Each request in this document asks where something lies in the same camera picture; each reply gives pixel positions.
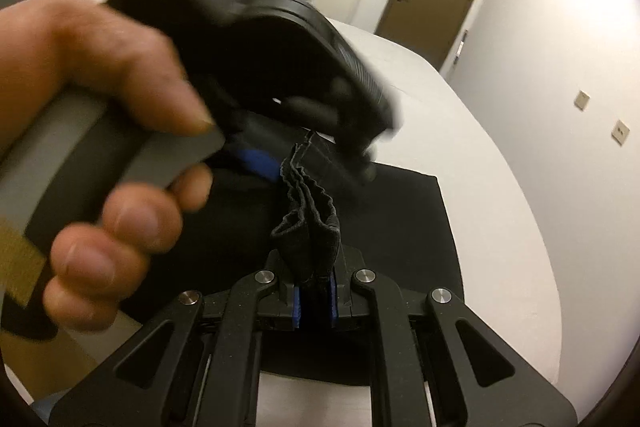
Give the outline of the person's left hand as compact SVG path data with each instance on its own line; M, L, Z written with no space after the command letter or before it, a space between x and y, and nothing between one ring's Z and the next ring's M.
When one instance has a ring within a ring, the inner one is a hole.
M96 0L24 0L2 9L1 150L11 150L69 84L119 98L151 130L199 135L214 127L159 30ZM169 188L120 184L99 225L67 225L51 247L53 277L42 297L52 322L83 333L108 329L151 255L177 243L183 213L204 207L213 181L198 164Z

